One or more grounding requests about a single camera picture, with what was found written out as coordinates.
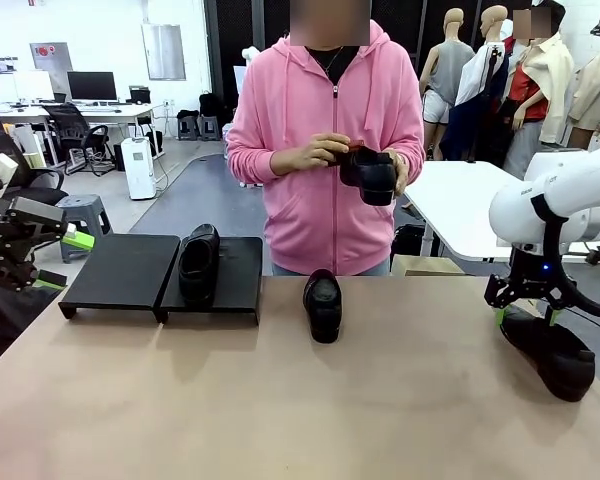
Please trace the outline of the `person's left hand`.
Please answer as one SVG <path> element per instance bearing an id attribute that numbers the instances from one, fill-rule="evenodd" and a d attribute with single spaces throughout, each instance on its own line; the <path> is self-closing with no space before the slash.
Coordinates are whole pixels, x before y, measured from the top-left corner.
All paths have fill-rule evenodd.
<path id="1" fill-rule="evenodd" d="M 394 186 L 394 196 L 399 197 L 404 193 L 409 180 L 409 163 L 406 157 L 395 149 L 387 148 L 384 150 L 393 164 L 396 174 L 396 183 Z"/>

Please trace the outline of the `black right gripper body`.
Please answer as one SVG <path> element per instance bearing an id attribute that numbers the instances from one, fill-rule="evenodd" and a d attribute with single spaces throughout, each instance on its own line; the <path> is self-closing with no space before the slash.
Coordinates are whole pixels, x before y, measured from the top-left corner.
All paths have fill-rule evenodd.
<path id="1" fill-rule="evenodd" d="M 544 299 L 545 287 L 556 286 L 553 265 L 542 255 L 513 247 L 509 267 L 509 275 L 519 279 L 519 299 Z"/>

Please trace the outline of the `person's right hand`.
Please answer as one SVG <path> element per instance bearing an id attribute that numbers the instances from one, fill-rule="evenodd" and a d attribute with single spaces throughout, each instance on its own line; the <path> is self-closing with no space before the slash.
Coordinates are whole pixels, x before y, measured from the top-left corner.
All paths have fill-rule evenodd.
<path id="1" fill-rule="evenodd" d="M 326 168 L 336 163 L 337 154 L 349 151 L 350 138 L 338 133 L 320 133 L 311 137 L 305 146 L 276 151 L 270 159 L 272 172 L 277 176 Z"/>

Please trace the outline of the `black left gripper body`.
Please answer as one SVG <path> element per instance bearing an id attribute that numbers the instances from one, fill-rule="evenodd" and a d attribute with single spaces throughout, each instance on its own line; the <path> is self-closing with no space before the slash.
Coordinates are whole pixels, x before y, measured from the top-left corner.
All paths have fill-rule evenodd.
<path id="1" fill-rule="evenodd" d="M 21 291 L 33 285 L 29 260 L 36 227 L 22 217 L 16 201 L 0 202 L 0 287 Z"/>

